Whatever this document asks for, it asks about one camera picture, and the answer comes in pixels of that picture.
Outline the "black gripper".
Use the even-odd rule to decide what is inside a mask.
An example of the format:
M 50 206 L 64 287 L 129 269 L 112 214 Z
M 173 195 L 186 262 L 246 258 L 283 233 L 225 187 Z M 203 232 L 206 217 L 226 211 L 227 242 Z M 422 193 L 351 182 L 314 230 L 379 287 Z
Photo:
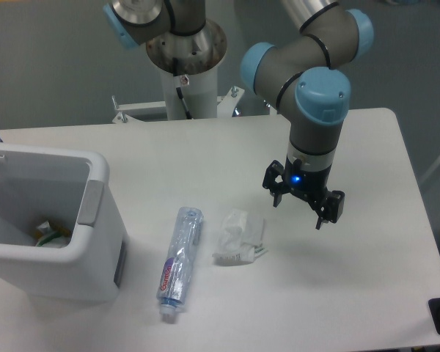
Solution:
M 293 196 L 317 205 L 315 212 L 318 220 L 315 229 L 323 224 L 336 224 L 342 215 L 345 204 L 344 191 L 328 191 L 327 180 L 331 166 L 320 171 L 306 171 L 301 166 L 297 169 L 286 159 L 285 167 L 273 160 L 265 170 L 263 188 L 269 190 L 274 198 L 273 206 L 278 207 L 284 194 Z

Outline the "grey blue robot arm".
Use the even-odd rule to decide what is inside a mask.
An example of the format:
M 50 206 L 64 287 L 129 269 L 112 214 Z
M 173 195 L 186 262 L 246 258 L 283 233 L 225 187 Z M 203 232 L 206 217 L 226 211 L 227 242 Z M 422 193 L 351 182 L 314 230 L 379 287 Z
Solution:
M 307 202 L 318 223 L 334 223 L 345 202 L 327 180 L 351 85 L 339 70 L 367 53 L 374 40 L 371 20 L 338 1 L 285 1 L 299 31 L 296 41 L 277 48 L 253 45 L 243 56 L 245 86 L 290 122 L 287 158 L 273 161 L 263 187 L 275 204 L 291 194 Z M 126 48 L 144 45 L 164 77 L 164 100 L 171 120 L 217 117 L 216 85 L 202 82 L 226 54 L 226 36 L 206 16 L 203 1 L 109 1 L 109 25 Z

